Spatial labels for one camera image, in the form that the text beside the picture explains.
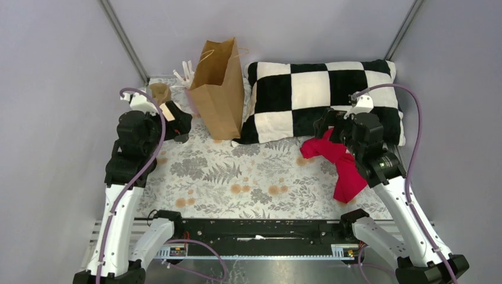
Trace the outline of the black white checkered pillow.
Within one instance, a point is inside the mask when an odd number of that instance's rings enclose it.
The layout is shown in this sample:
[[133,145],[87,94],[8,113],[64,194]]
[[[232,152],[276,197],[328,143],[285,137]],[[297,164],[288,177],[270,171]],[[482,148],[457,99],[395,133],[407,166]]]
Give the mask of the black white checkered pillow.
[[394,83],[393,62],[331,62],[246,65],[252,88],[246,120],[234,147],[283,138],[314,135],[314,122],[326,108],[351,109],[351,95],[380,84]]

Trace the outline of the brown cardboard cup carrier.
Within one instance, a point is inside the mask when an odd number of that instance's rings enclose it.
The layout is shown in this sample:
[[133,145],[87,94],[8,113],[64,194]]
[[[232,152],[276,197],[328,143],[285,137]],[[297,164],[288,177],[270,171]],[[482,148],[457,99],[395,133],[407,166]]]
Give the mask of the brown cardboard cup carrier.
[[149,85],[149,89],[158,105],[162,105],[172,99],[170,87],[166,83],[153,83]]

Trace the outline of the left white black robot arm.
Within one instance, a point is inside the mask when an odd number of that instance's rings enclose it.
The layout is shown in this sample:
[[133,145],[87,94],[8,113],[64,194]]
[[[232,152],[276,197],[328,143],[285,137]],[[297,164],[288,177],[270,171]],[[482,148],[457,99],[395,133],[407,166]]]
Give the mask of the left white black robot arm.
[[162,114],[135,109],[118,119],[118,138],[105,167],[105,210],[98,241],[74,283],[144,283],[146,269],[163,242],[177,243],[183,237],[180,213],[160,210],[130,247],[136,208],[162,143],[184,143],[191,129],[192,115],[176,102],[168,101],[160,109]]

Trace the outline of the white straws bundle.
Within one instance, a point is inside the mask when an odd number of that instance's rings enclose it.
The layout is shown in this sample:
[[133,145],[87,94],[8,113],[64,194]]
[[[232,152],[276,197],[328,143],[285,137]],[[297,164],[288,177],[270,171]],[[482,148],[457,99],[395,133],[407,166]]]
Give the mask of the white straws bundle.
[[195,71],[192,68],[190,60],[182,62],[183,75],[181,76],[176,70],[173,70],[173,75],[176,77],[174,88],[190,89],[195,77]]

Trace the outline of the floral patterned table mat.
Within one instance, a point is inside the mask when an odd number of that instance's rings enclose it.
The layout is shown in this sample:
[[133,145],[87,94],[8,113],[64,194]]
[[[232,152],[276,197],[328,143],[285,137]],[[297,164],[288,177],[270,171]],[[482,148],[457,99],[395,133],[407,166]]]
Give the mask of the floral patterned table mat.
[[233,147],[213,139],[194,114],[186,143],[163,144],[136,216],[164,209],[186,218],[335,220],[363,209],[377,220],[390,219],[373,190],[348,203],[335,200],[336,166],[323,157],[303,158],[303,142],[286,138]]

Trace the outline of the red cloth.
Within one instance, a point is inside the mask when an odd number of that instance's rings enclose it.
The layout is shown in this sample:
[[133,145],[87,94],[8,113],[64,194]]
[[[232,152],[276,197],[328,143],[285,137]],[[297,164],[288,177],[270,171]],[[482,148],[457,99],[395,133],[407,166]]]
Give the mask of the red cloth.
[[334,187],[333,198],[348,203],[356,197],[368,184],[359,174],[355,158],[340,143],[329,140],[334,128],[327,130],[322,138],[311,138],[303,142],[300,152],[305,159],[322,156],[336,166],[338,180]]

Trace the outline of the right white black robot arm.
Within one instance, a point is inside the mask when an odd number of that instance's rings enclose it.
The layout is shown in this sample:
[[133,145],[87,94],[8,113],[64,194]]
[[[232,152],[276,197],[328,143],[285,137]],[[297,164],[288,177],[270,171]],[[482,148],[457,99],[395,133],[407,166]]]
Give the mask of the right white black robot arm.
[[384,147],[384,127],[372,113],[326,108],[314,123],[315,136],[333,128],[331,142],[343,144],[355,159],[359,174],[380,197],[402,240],[392,236],[362,211],[342,216],[340,238],[362,241],[385,259],[398,283],[457,283],[469,269],[462,254],[453,254],[438,236],[412,194],[399,158]]

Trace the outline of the brown paper bag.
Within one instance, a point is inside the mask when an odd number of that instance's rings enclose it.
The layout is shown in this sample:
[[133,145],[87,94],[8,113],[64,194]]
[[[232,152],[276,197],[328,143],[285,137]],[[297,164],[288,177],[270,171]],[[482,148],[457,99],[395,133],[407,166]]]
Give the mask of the brown paper bag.
[[215,140],[239,138],[242,131],[244,84],[236,38],[206,41],[189,94]]

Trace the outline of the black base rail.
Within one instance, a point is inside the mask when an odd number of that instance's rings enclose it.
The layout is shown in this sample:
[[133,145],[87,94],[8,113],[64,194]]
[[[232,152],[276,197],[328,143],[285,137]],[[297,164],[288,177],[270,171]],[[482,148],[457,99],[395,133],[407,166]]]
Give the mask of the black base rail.
[[362,242],[331,220],[184,219],[155,256],[169,261],[347,260]]

